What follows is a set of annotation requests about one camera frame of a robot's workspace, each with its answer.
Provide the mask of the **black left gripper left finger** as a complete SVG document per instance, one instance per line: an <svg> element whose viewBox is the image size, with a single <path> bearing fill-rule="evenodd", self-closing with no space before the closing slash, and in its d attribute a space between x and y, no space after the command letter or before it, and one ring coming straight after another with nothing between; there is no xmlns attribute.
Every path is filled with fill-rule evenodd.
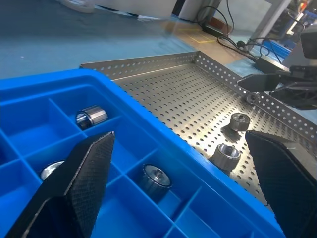
<svg viewBox="0 0 317 238"><path fill-rule="evenodd" d="M110 168L114 131L77 143L40 185L7 238L89 238Z"/></svg>

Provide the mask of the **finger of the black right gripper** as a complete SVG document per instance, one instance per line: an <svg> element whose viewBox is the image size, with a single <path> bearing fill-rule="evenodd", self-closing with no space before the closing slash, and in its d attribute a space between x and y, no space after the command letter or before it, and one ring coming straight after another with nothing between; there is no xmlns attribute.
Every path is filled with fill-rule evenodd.
<svg viewBox="0 0 317 238"><path fill-rule="evenodd" d="M250 74L238 81L238 86L249 92L273 91L280 83L277 74Z"/></svg>

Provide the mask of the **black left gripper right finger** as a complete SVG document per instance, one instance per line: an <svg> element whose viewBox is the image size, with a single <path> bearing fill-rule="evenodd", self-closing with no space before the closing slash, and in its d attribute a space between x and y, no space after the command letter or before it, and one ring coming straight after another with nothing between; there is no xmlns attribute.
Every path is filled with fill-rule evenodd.
<svg viewBox="0 0 317 238"><path fill-rule="evenodd" d="M245 139L265 199L288 238L317 236L317 161L299 143L248 130Z"/></svg>

